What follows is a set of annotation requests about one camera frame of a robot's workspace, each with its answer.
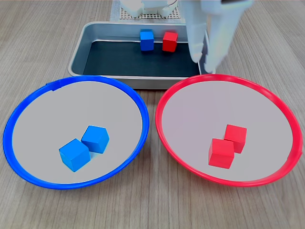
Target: blue rim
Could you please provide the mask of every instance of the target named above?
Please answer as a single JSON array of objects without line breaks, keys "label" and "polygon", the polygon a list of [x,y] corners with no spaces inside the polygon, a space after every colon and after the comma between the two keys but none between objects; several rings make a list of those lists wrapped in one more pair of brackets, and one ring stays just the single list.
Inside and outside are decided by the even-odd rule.
[{"label": "blue rim", "polygon": [[[63,86],[69,85],[71,83],[82,82],[82,81],[95,81],[95,82],[101,82],[101,83],[106,83],[106,84],[112,85],[112,86],[117,87],[117,88],[121,89],[122,91],[124,91],[135,101],[135,103],[139,107],[139,110],[140,110],[140,113],[142,116],[142,133],[141,133],[139,143],[136,146],[133,153],[129,156],[129,158],[123,164],[121,164],[119,167],[117,167],[115,170],[111,171],[110,173],[108,173],[102,177],[99,177],[97,179],[86,181],[86,182],[81,182],[81,183],[74,183],[74,184],[56,184],[56,183],[46,182],[41,179],[37,179],[36,177],[34,177],[30,173],[28,173],[25,169],[23,169],[15,157],[15,153],[13,150],[13,144],[12,144],[15,124],[16,124],[19,116],[21,115],[21,113],[24,111],[24,109],[31,102],[33,102],[36,98],[38,98],[42,94],[44,94],[48,91],[51,91],[51,90],[55,91]],[[149,123],[150,122],[149,122],[149,115],[148,115],[147,107],[146,107],[143,99],[131,87],[127,86],[126,84],[124,84],[120,81],[102,77],[102,76],[96,76],[96,75],[72,76],[72,77],[54,81],[52,83],[47,83],[42,88],[40,88],[37,91],[30,94],[27,98],[25,98],[17,106],[17,108],[14,110],[14,112],[10,116],[10,118],[5,126],[5,129],[4,129],[4,133],[3,133],[4,155],[9,163],[9,165],[11,166],[11,168],[20,177],[22,177],[26,181],[28,181],[32,184],[35,184],[37,186],[51,188],[51,189],[75,189],[75,188],[87,187],[87,186],[102,182],[102,181],[114,176],[115,174],[119,173],[122,169],[124,169],[129,163],[131,163],[132,160],[134,160],[134,158],[139,154],[140,150],[142,149],[142,147],[147,139],[148,131],[149,131]]]}]

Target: metal tray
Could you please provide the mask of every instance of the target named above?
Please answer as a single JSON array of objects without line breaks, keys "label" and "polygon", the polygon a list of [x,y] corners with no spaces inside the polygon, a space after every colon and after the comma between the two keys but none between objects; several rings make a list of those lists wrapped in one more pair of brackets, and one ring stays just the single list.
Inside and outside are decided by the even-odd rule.
[{"label": "metal tray", "polygon": [[[137,43],[143,30],[153,31],[156,51],[141,57]],[[179,34],[177,50],[172,54],[161,50],[166,31]],[[72,76],[102,75],[117,79],[134,89],[168,89],[190,76],[206,74],[207,51],[206,34],[203,57],[198,64],[192,62],[185,24],[91,22],[81,31],[68,71]]]}]

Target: red rim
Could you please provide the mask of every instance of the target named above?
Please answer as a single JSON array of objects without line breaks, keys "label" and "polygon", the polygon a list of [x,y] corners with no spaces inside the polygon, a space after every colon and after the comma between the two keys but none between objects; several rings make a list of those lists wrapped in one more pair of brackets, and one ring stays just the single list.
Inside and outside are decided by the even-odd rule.
[{"label": "red rim", "polygon": [[[285,115],[287,118],[291,130],[292,130],[292,136],[293,136],[293,142],[292,142],[292,148],[290,151],[290,154],[287,158],[287,161],[285,164],[275,173],[272,175],[259,179],[259,180],[252,180],[252,181],[230,181],[230,180],[224,180],[219,179],[217,177],[210,176],[208,174],[205,174],[203,172],[198,171],[197,169],[189,166],[187,163],[185,163],[183,160],[181,160],[176,153],[171,149],[168,142],[166,141],[166,138],[163,133],[162,128],[162,114],[163,110],[165,108],[166,103],[168,100],[180,89],[189,86],[193,83],[199,83],[199,82],[205,82],[205,81],[227,81],[227,82],[233,82],[238,83],[241,85],[244,85],[246,87],[252,88],[253,90],[256,90],[257,92],[261,93],[265,97],[267,97],[270,101],[272,101]],[[191,172],[195,173],[196,175],[203,177],[207,180],[223,184],[223,185],[229,185],[229,186],[235,186],[235,187],[254,187],[254,186],[261,186],[270,184],[272,182],[275,182],[285,175],[287,175],[297,164],[298,160],[300,159],[302,155],[302,147],[303,147],[303,137],[300,125],[292,113],[292,111],[289,109],[289,107],[275,94],[273,94],[271,91],[263,88],[262,86],[253,83],[249,80],[245,80],[239,77],[231,76],[231,75],[221,75],[221,74],[207,74],[207,75],[197,75],[190,77],[186,80],[180,81],[176,83],[174,86],[172,86],[170,89],[168,89],[163,97],[161,98],[157,110],[156,110],[156,127],[157,132],[159,134],[159,137],[164,145],[164,147],[167,149],[167,151],[172,155],[172,157],[177,160],[182,166],[190,170]]]}]

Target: wooden table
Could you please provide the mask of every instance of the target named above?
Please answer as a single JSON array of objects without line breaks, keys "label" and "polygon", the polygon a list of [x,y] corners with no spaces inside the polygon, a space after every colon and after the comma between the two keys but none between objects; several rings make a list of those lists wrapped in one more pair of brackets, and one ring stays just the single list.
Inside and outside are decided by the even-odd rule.
[{"label": "wooden table", "polygon": [[[108,21],[112,2],[0,1],[0,133],[15,107],[69,76],[84,24]],[[286,102],[305,130],[305,2],[256,1],[217,73],[259,83]],[[13,172],[0,152],[0,228],[305,228],[305,159],[263,187],[225,187],[193,175],[161,144],[154,115],[163,92],[139,91],[151,129],[116,176],[78,190],[48,190]]]}]

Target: blue cube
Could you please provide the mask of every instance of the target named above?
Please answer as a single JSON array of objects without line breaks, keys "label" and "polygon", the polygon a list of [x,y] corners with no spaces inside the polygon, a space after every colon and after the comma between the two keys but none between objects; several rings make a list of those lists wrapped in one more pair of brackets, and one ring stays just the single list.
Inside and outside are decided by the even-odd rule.
[{"label": "blue cube", "polygon": [[62,162],[73,172],[76,172],[91,160],[87,146],[74,139],[59,149]]},{"label": "blue cube", "polygon": [[141,40],[141,51],[153,50],[154,38],[152,31],[140,32],[140,40]]},{"label": "blue cube", "polygon": [[81,142],[89,148],[89,151],[102,154],[108,145],[109,135],[105,128],[90,125],[82,136]]}]

